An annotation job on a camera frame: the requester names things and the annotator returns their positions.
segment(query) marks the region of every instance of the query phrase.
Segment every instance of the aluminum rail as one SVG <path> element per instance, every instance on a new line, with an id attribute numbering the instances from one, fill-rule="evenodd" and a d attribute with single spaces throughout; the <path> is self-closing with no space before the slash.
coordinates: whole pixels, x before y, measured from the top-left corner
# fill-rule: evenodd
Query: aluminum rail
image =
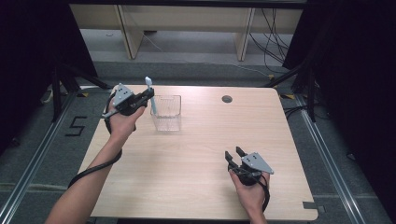
<path id="1" fill-rule="evenodd" d="M 20 205 L 23 199 L 23 196 L 25 195 L 27 189 L 29 188 L 29 185 L 32 182 L 33 178 L 35 177 L 35 174 L 38 168 L 40 167 L 40 164 L 44 160 L 50 148 L 50 144 L 52 143 L 56 133 L 58 132 L 61 124 L 64 121 L 65 113 L 67 112 L 72 102 L 76 99 L 76 97 L 77 97 L 76 92 L 70 92 L 66 96 L 64 100 L 63 112 L 60 114 L 58 119 L 52 122 L 51 125 L 49 126 L 46 135 L 44 136 L 37 150 L 35 151 L 35 155 L 30 160 L 28 166 L 23 172 L 23 175 L 21 176 L 15 188 L 12 190 L 11 194 L 9 195 L 7 202 L 3 205 L 0 212 L 0 221 L 2 224 L 8 224 L 13 218 L 15 212 L 18 209 L 18 206 Z"/>
<path id="2" fill-rule="evenodd" d="M 303 96 L 296 94 L 296 100 L 298 106 L 305 105 Z M 366 223 L 361 213 L 361 210 L 359 209 L 359 206 L 355 198 L 353 197 L 352 192 L 349 189 L 349 186 L 347 185 L 345 179 L 343 178 L 341 171 L 338 168 L 336 162 L 332 158 L 332 153 L 327 148 L 327 145 L 320 134 L 317 124 L 315 122 L 312 122 L 312 119 L 309 118 L 309 115 L 305 110 L 303 110 L 302 113 L 305 124 L 308 127 L 308 130 L 311 133 L 315 141 L 315 144 L 317 145 L 320 157 L 322 158 L 323 163 L 325 164 L 327 171 L 330 175 L 330 178 L 334 183 L 335 189 L 337 190 L 338 195 L 342 203 L 344 204 L 346 212 L 351 220 L 351 223 L 353 224 Z"/>

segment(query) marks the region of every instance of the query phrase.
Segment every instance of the wooden table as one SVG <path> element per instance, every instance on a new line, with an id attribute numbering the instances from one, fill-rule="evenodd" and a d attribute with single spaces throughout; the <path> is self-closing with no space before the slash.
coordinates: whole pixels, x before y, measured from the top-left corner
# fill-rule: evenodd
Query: wooden table
<path id="1" fill-rule="evenodd" d="M 135 93 L 146 86 L 127 86 Z M 224 151 L 259 152 L 274 169 L 271 220 L 314 220 L 303 167 L 274 89 L 154 86 L 156 95 L 181 95 L 181 131 L 157 132 L 148 109 L 114 164 L 93 217 L 246 220 L 227 172 Z M 230 103 L 221 98 L 229 95 Z M 99 122 L 80 170 L 108 138 Z"/>

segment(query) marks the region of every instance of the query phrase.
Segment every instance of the human arm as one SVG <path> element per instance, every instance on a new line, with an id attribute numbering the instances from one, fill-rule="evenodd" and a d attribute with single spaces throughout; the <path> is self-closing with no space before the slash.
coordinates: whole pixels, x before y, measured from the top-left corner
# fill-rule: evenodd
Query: human arm
<path id="1" fill-rule="evenodd" d="M 111 135 L 88 168 L 110 161 L 119 154 L 144 110 L 145 107 L 140 107 L 129 117 L 121 114 L 110 117 Z M 46 223 L 85 223 L 96 205 L 111 167 L 86 175 L 73 184 L 52 207 Z"/>
<path id="2" fill-rule="evenodd" d="M 249 217 L 251 224 L 267 224 L 264 213 L 262 212 L 262 203 L 265 200 L 265 192 L 262 190 L 262 186 L 255 184 L 252 186 L 245 186 L 239 180 L 232 170 L 229 170 L 230 177 L 235 185 L 236 193 L 238 194 L 239 202 L 244 207 Z M 261 177 L 260 181 L 265 185 L 269 184 L 270 175 L 262 172 L 262 175 L 266 179 L 266 183 Z"/>

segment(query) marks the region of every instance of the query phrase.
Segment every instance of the human hand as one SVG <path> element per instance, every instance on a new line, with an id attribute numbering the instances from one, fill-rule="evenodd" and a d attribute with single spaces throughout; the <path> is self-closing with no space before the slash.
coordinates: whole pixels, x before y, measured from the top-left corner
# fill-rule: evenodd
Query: human hand
<path id="1" fill-rule="evenodd" d="M 262 189 L 262 186 L 259 184 L 252 186 L 243 185 L 239 180 L 238 175 L 236 175 L 232 170 L 229 170 L 229 173 L 233 184 L 235 185 L 239 202 L 245 208 L 250 221 L 252 223 L 266 223 L 265 217 L 262 214 L 262 204 L 265 200 L 265 192 Z M 260 178 L 260 181 L 264 185 L 269 185 L 270 175 L 268 173 L 262 172 L 262 176 L 265 177 L 266 183 L 262 177 Z"/>
<path id="2" fill-rule="evenodd" d="M 113 100 L 110 101 L 108 110 L 114 110 Z M 129 135 L 134 131 L 137 119 L 144 113 L 145 107 L 140 106 L 136 112 L 130 116 L 124 116 L 117 113 L 110 117 L 111 136 L 118 137 L 122 140 L 128 139 Z"/>

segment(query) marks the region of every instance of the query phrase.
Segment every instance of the transparent plastic cup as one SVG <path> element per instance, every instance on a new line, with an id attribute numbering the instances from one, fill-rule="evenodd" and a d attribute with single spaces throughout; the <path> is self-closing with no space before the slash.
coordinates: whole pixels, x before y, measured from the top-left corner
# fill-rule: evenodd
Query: transparent plastic cup
<path id="1" fill-rule="evenodd" d="M 181 126 L 181 96 L 155 95 L 155 108 L 151 104 L 150 114 L 157 131 L 180 131 Z"/>

